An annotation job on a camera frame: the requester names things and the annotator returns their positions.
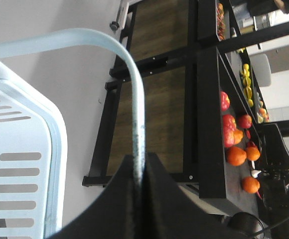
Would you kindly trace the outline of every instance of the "black object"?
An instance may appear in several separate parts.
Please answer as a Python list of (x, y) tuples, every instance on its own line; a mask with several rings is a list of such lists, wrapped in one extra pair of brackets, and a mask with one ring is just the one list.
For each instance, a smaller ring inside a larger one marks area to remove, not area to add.
[(112, 21), (110, 24), (109, 24), (109, 27), (112, 31), (116, 32), (119, 28), (119, 23), (117, 23), (116, 21)]
[[(235, 214), (228, 222), (228, 227), (239, 231), (245, 236), (250, 236), (262, 229), (264, 229), (261, 221), (252, 214), (246, 212), (239, 212)], [(256, 239), (263, 239), (264, 233), (255, 237)]]
[(135, 209), (132, 171), (127, 155), (100, 197), (50, 239), (245, 239), (188, 199), (154, 153), (147, 154), (143, 206)]
[(258, 125), (263, 138), (262, 158), (257, 168), (263, 171), (259, 180), (267, 208), (267, 223), (273, 239), (289, 238), (289, 151), (287, 150), (278, 125)]

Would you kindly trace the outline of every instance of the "red apple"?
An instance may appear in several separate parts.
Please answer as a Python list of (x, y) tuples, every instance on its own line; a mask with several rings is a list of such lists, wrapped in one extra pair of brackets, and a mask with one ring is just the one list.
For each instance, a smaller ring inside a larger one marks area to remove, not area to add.
[(250, 128), (252, 126), (252, 117), (249, 115), (239, 117), (238, 125), (242, 128)]
[(250, 133), (250, 131), (247, 129), (247, 130), (245, 130), (245, 135), (246, 135), (246, 137), (248, 138), (248, 139), (251, 139), (251, 133)]
[(230, 99), (224, 91), (221, 91), (221, 111), (226, 111), (229, 107)]
[(222, 121), (223, 121), (223, 128), (229, 128), (232, 131), (236, 130), (235, 118), (232, 115), (222, 116)]
[(224, 147), (229, 148), (234, 145), (235, 138), (234, 138), (234, 131), (230, 128), (224, 127), (223, 128), (223, 141)]

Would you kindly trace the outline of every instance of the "black frame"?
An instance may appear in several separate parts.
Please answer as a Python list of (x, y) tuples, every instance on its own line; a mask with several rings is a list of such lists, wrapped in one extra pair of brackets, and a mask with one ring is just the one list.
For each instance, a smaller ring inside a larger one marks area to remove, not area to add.
[[(211, 45), (198, 41), (198, 36), (211, 28), (209, 22), (198, 26), (199, 6), (207, 4), (210, 0), (189, 0), (188, 8), (188, 44), (175, 50), (171, 50), (156, 56), (136, 62), (142, 77), (169, 71), (178, 67), (185, 67), (185, 106), (184, 106), (184, 147), (183, 147), (183, 173), (171, 174), (173, 179), (184, 185), (198, 184), (197, 167), (197, 102), (196, 102), (196, 55), (210, 47), (216, 46), (220, 54), (225, 54), (246, 46), (255, 45), (264, 41), (289, 35), (289, 22), (256, 32), (241, 35), (229, 0), (222, 0), (230, 13), (230, 25), (237, 30), (237, 37), (213, 42)], [(135, 24), (137, 7), (134, 4), (129, 11), (133, 12), (130, 25), (122, 31), (120, 40), (128, 37), (127, 50), (130, 49), (133, 28)], [(126, 65), (119, 57), (116, 58), (114, 68), (110, 75), (116, 80), (106, 84), (107, 96), (101, 118), (101, 124), (97, 136), (94, 155), (91, 161), (90, 173), (83, 179), (83, 186), (106, 185), (111, 176), (106, 176), (109, 161), (111, 143), (115, 129), (117, 110), (119, 105), (121, 85), (130, 81)], [(289, 136), (288, 122), (278, 122), (281, 132)]]

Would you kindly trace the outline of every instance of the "yellow fruit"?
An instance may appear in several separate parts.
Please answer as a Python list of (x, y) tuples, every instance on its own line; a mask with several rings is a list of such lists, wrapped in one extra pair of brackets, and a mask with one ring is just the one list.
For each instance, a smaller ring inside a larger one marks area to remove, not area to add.
[(244, 92), (244, 95), (246, 96), (246, 98), (248, 98), (248, 99), (252, 98), (252, 89), (251, 89), (251, 87), (249, 87), (249, 86), (245, 87), (243, 92)]
[(251, 85), (251, 78), (250, 77), (243, 77), (243, 85), (250, 86)]
[(249, 64), (244, 64), (244, 65), (243, 65), (243, 69), (246, 69), (246, 70), (248, 71), (249, 68), (250, 68)]
[(251, 99), (248, 99), (248, 104), (249, 104), (250, 107), (253, 107), (253, 105), (254, 105), (254, 103), (253, 103), (253, 101)]

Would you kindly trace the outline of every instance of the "tangerine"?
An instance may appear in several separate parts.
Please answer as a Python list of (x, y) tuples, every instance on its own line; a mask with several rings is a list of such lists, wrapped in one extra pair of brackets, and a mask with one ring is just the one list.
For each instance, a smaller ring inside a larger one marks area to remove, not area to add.
[(243, 139), (243, 131), (236, 129), (234, 132), (234, 144), (238, 144)]
[(232, 146), (226, 151), (226, 157), (229, 164), (240, 166), (246, 160), (246, 152), (239, 147)]
[(246, 151), (246, 157), (250, 161), (256, 161), (261, 156), (261, 153), (259, 152), (256, 146), (255, 147), (249, 146), (245, 149), (245, 151)]
[(242, 188), (248, 193), (256, 193), (260, 188), (260, 182), (257, 179), (248, 176), (242, 179)]

